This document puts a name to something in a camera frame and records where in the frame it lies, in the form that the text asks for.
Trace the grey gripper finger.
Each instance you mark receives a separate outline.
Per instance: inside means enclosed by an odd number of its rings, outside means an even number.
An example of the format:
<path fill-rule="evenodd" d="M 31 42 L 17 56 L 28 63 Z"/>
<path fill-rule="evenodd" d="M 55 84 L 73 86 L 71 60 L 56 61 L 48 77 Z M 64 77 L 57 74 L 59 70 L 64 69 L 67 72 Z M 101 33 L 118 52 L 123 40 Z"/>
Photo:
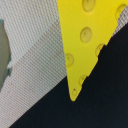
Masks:
<path fill-rule="evenodd" d="M 5 31 L 4 20 L 0 19 L 0 89 L 10 70 L 8 64 L 11 61 L 11 50 L 9 46 L 9 39 Z"/>

